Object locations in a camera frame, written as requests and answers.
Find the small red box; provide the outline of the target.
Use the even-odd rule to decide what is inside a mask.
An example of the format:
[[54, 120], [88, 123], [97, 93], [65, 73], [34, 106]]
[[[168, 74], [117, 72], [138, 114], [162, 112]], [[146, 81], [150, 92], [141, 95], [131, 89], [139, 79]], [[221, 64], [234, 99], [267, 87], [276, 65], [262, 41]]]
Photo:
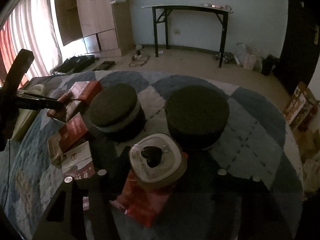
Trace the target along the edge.
[[68, 122], [73, 116], [78, 113], [79, 107], [81, 105], [80, 100], [73, 99], [72, 97], [72, 92], [65, 92], [57, 100], [58, 102], [62, 103], [62, 107], [58, 110], [49, 109], [47, 111], [47, 116], [63, 123]]

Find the large red box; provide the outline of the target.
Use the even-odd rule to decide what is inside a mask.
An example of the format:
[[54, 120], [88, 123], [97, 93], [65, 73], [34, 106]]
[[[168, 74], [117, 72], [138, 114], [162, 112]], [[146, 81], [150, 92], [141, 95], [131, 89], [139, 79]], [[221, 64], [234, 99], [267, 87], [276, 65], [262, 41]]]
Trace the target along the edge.
[[177, 184], [178, 180], [160, 189], [145, 189], [138, 184], [131, 168], [122, 193], [111, 204], [140, 224], [150, 227], [163, 210]]

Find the white rounded square box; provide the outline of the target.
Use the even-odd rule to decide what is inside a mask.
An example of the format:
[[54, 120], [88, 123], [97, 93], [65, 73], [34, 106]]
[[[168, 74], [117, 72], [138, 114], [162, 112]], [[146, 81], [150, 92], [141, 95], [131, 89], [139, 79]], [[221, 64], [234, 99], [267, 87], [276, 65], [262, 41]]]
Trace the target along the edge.
[[165, 133], [152, 134], [134, 144], [129, 159], [138, 184], [148, 190], [173, 184], [187, 169], [187, 156]]

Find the red box with white text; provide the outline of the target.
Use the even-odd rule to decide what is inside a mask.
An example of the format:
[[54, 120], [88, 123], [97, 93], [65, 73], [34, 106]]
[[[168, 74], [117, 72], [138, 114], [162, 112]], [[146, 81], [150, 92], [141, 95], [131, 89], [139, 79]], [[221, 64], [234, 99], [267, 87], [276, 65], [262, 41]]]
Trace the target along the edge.
[[77, 113], [48, 139], [48, 154], [51, 164], [60, 166], [64, 161], [63, 155], [82, 141], [87, 133], [88, 128], [82, 115]]

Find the cream plastic tray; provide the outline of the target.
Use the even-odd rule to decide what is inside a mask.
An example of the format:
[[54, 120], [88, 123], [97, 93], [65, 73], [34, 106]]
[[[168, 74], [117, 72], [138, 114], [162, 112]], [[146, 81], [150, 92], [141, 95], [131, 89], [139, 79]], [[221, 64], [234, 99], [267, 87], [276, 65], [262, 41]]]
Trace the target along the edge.
[[[32, 92], [37, 95], [44, 95], [45, 86], [38, 84], [31, 87], [28, 92]], [[39, 111], [30, 109], [19, 109], [20, 114], [18, 116], [15, 129], [11, 140], [21, 141], [24, 135], [27, 133], [29, 127], [32, 125], [34, 119], [38, 115]]]

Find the white and red carton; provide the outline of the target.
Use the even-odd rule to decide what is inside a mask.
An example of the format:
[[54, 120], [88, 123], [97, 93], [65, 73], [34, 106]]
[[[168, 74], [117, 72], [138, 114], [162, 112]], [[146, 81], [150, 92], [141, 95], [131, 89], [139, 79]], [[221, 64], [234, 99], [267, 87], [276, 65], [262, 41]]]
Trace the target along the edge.
[[95, 174], [88, 141], [68, 151], [65, 156], [62, 162], [62, 172], [66, 177], [71, 176], [75, 180], [80, 180], [90, 178]]

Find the black open suitcase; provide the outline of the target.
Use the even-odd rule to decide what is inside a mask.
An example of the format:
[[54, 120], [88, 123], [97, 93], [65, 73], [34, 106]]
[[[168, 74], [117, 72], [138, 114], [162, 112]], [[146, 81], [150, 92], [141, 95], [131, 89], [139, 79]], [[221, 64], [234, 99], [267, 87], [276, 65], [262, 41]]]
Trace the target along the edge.
[[51, 75], [71, 75], [79, 73], [96, 61], [94, 55], [73, 56], [50, 71]]

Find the pink curtain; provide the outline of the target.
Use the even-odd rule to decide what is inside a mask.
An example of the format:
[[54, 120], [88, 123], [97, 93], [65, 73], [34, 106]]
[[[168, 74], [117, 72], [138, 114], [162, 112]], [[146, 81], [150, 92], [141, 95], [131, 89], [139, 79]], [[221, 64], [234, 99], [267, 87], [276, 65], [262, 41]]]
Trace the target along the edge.
[[35, 59], [20, 86], [33, 77], [48, 76], [62, 63], [50, 0], [15, 0], [1, 29], [1, 63], [6, 72], [21, 49], [32, 51]]

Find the black flat tray on floor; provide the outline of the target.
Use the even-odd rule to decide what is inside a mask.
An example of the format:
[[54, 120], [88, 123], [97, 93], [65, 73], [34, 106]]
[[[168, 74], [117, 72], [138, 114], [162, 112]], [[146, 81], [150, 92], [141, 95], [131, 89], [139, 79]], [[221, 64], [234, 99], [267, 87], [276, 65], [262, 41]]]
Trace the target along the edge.
[[116, 65], [115, 61], [104, 61], [103, 63], [101, 63], [100, 65], [95, 67], [93, 69], [93, 71], [109, 70], [110, 68], [112, 68], [115, 65]]

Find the wooden wardrobe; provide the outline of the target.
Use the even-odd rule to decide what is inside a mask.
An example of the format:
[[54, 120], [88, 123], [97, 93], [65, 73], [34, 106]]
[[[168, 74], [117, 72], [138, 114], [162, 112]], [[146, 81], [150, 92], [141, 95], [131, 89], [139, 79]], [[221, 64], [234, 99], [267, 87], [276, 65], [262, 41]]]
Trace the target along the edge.
[[83, 54], [119, 57], [135, 47], [127, 0], [54, 0], [64, 48], [79, 44]]

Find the brown printed cardboard box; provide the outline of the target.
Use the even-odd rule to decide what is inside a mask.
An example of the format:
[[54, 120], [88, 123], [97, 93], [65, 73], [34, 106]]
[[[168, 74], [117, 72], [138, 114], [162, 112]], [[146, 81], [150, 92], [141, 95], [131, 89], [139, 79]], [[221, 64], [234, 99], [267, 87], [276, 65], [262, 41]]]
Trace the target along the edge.
[[303, 123], [318, 103], [319, 100], [314, 97], [311, 90], [300, 82], [283, 109], [283, 116], [291, 131], [296, 130]]

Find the black folding table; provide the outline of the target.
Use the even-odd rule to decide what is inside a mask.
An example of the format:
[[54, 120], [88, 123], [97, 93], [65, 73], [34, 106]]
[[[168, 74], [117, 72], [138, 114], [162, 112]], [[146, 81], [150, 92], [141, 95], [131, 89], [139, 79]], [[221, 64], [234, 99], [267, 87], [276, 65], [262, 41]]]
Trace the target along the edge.
[[218, 52], [220, 53], [219, 68], [222, 67], [225, 54], [229, 18], [234, 11], [229, 5], [214, 5], [209, 3], [195, 4], [155, 4], [142, 6], [142, 9], [151, 10], [153, 45], [155, 57], [159, 57], [159, 26], [164, 24], [164, 46], [169, 49], [173, 44], [171, 35], [174, 29], [185, 31], [200, 44], [200, 38], [206, 33], [201, 27], [209, 28], [213, 25], [211, 34], [220, 31]]

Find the bags pile by wall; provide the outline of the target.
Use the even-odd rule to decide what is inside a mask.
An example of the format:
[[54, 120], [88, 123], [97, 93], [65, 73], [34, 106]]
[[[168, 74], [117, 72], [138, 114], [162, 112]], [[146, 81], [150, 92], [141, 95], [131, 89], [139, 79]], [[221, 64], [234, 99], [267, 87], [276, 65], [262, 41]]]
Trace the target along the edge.
[[218, 62], [222, 59], [224, 64], [236, 64], [245, 70], [252, 70], [265, 76], [269, 76], [279, 63], [279, 59], [272, 54], [265, 54], [264, 51], [241, 42], [237, 43], [236, 53], [225, 51], [221, 57], [220, 52], [214, 51], [213, 59]]

